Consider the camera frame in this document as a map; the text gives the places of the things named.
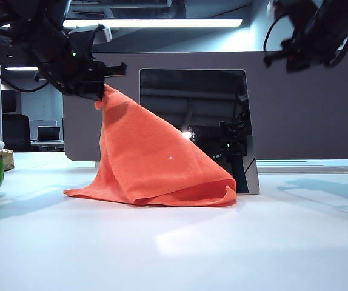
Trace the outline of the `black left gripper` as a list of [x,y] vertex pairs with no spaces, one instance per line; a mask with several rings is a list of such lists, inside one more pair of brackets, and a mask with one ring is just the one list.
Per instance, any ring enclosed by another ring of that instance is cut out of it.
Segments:
[[64,39],[46,42],[39,47],[39,71],[64,95],[101,101],[104,81],[112,76],[126,75],[127,65],[107,66],[92,55],[93,43]]

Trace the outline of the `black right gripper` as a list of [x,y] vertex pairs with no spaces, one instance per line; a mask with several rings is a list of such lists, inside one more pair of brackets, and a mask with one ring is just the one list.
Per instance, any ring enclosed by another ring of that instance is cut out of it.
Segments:
[[314,41],[306,38],[290,38],[281,42],[281,50],[272,52],[267,50],[268,39],[263,42],[263,63],[270,68],[274,62],[285,60],[286,72],[293,73],[308,69],[316,65]]

